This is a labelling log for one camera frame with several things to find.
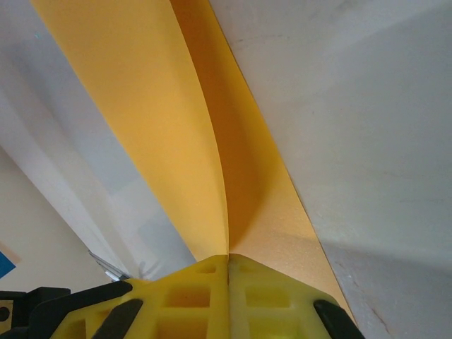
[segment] curved paper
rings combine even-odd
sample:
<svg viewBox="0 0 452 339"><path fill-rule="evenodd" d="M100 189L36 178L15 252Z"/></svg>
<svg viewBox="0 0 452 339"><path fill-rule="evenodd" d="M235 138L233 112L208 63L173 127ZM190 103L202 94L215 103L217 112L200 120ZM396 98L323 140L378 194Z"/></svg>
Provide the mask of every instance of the curved paper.
<svg viewBox="0 0 452 339"><path fill-rule="evenodd" d="M220 159L171 4L32 3L194 256L226 254Z"/></svg>
<svg viewBox="0 0 452 339"><path fill-rule="evenodd" d="M33 2L197 259L228 216L231 251L345 306L208 0Z"/></svg>

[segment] beige wall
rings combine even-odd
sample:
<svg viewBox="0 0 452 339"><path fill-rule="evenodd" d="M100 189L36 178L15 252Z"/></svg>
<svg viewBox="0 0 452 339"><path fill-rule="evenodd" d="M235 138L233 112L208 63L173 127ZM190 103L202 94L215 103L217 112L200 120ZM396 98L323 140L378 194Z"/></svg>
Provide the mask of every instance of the beige wall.
<svg viewBox="0 0 452 339"><path fill-rule="evenodd" d="M0 278L0 290L55 286L75 292L109 282L82 241L2 148L0 242L20 258Z"/></svg>

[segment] wall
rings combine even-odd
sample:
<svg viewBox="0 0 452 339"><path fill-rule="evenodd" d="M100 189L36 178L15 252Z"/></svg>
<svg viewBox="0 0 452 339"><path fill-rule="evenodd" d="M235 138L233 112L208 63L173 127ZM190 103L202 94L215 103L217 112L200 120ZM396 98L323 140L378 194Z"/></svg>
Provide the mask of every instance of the wall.
<svg viewBox="0 0 452 339"><path fill-rule="evenodd" d="M72 292L109 282L88 249L36 187L0 148L0 241L14 253L16 268L0 290L40 286Z"/></svg>
<svg viewBox="0 0 452 339"><path fill-rule="evenodd" d="M212 0L366 338L452 331L452 3Z"/></svg>
<svg viewBox="0 0 452 339"><path fill-rule="evenodd" d="M194 263L28 0L0 0L0 110L0 145L96 255L152 280Z"/></svg>

